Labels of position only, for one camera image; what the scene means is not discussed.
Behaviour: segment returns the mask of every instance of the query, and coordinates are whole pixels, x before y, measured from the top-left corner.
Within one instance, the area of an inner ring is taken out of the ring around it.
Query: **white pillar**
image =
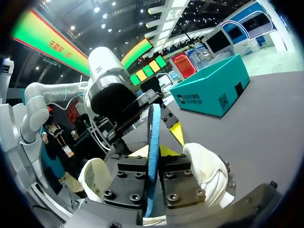
[[[284,23],[280,19],[279,15],[276,13],[273,6],[267,0],[256,0],[268,13],[271,17],[273,24],[275,25],[280,37],[282,38],[288,51],[295,51],[295,46],[293,44],[291,35],[288,33]]]

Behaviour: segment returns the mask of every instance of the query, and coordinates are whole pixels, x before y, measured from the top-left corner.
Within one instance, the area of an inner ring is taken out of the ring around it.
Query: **teal display booth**
[[[250,79],[240,55],[200,70],[170,89],[181,109],[222,117]]]

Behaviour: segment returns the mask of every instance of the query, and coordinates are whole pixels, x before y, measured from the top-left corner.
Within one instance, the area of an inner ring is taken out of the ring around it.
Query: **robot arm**
[[[70,100],[80,93],[86,93],[85,104],[94,113],[111,117],[123,123],[121,112],[137,96],[131,91],[129,73],[113,52],[105,47],[94,49],[89,56],[89,82],[43,85],[30,84],[25,91],[27,115],[21,127],[24,142],[32,143],[37,131],[49,117],[47,104]]]
[[[47,104],[70,100],[83,93],[87,84],[88,82],[60,85],[30,84],[25,90],[27,114],[23,118],[21,127],[21,137],[24,142],[34,142],[37,131],[48,119]]]

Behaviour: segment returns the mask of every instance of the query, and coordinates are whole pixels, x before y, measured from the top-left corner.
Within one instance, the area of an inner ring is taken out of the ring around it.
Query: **red sign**
[[[67,114],[68,117],[70,118],[70,120],[72,121],[73,124],[75,124],[75,119],[80,116],[79,112],[76,109],[76,104],[78,103],[78,101],[75,101],[71,107],[69,107],[69,109],[67,110]]]
[[[197,72],[185,52],[175,55],[172,60],[185,79]]]

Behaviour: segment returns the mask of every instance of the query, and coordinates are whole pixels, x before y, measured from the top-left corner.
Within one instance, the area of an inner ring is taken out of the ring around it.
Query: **blue brush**
[[[149,115],[152,114],[153,118],[148,157],[148,207],[145,217],[149,217],[153,209],[160,146],[161,107],[159,106],[159,104],[153,104],[151,105],[150,109],[153,109],[153,112],[150,112],[149,110]]]

